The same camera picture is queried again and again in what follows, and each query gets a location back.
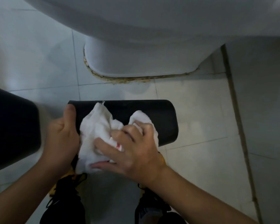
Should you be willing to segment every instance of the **person's left arm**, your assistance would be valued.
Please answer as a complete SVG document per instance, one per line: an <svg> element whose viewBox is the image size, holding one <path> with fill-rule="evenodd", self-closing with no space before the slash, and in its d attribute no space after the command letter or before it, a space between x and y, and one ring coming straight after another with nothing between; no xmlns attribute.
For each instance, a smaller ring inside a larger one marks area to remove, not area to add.
<svg viewBox="0 0 280 224"><path fill-rule="evenodd" d="M39 161L0 194L0 224L26 223L54 184L70 169L79 149L75 119L75 107L67 105L63 118L50 123Z"/></svg>

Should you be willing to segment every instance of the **person's left hand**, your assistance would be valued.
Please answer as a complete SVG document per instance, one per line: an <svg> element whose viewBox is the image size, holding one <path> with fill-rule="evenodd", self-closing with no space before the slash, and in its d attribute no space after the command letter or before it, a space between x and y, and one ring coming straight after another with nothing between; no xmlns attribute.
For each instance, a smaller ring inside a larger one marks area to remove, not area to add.
<svg viewBox="0 0 280 224"><path fill-rule="evenodd" d="M49 124L44 152L39 162L62 176L70 169L70 164L78 153L79 143L76 109L73 105L67 105L63 117Z"/></svg>

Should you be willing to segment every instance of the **white porcelain toilet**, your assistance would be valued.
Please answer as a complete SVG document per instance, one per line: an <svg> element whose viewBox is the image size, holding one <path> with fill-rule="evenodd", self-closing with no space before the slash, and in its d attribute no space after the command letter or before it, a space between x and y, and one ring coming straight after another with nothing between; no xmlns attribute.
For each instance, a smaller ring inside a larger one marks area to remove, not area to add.
<svg viewBox="0 0 280 224"><path fill-rule="evenodd" d="M108 77L192 72L237 36L280 36L280 0L26 1L85 34L89 67Z"/></svg>

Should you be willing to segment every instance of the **white cloth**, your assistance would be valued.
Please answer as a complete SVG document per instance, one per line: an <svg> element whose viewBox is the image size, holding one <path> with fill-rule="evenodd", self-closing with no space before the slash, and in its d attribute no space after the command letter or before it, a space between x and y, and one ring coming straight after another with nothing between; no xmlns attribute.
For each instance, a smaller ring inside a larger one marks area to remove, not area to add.
<svg viewBox="0 0 280 224"><path fill-rule="evenodd" d="M134 124L141 133L142 129L134 123L135 120L141 121L143 123L151 123L150 118L142 111L136 111L131 117L129 124ZM117 148L119 151L123 151L120 144L113 140L110 136L110 131L113 129L120 130L123 128L123 124L113 119L112 114L108 109L100 103L96 103L93 110L82 120L80 125L80 138L81 147L79 151L79 160L76 166L76 173L93 173L98 171L98 169L92 169L91 164L100 161L110 161L110 159L104 156L93 144L94 139L100 137L109 145ZM154 140L156 146L159 146L158 132L154 127Z"/></svg>

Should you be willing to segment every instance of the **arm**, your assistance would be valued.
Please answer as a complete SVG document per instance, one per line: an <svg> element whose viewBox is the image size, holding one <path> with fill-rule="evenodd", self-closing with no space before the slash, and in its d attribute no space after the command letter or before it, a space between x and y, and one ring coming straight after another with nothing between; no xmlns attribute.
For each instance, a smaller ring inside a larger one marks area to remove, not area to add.
<svg viewBox="0 0 280 224"><path fill-rule="evenodd" d="M95 140L96 147L116 164L100 162L93 164L93 168L120 173L146 185L189 223L256 223L166 166L160 160L154 143L153 126L141 122L136 123L143 129L143 136L133 125L111 133L113 139L123 146L124 152L118 151L100 138Z"/></svg>
<svg viewBox="0 0 280 224"><path fill-rule="evenodd" d="M0 224L25 223L70 169L79 148L75 117L74 106L67 105L63 118L50 123L44 152L36 165L0 194Z"/></svg>

